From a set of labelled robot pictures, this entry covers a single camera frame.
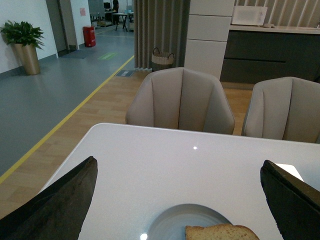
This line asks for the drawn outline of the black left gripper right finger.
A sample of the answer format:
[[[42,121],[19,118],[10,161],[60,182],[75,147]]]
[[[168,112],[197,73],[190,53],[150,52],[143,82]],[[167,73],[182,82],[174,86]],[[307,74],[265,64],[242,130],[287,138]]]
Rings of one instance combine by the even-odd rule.
[[[270,160],[260,182],[278,230],[285,240],[320,238],[320,192]]]

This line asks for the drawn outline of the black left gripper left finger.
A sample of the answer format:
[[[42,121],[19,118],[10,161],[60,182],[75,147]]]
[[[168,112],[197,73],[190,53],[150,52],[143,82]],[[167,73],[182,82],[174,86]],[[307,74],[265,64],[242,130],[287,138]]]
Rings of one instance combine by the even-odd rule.
[[[76,240],[91,205],[98,162],[90,156],[0,220],[2,240]]]

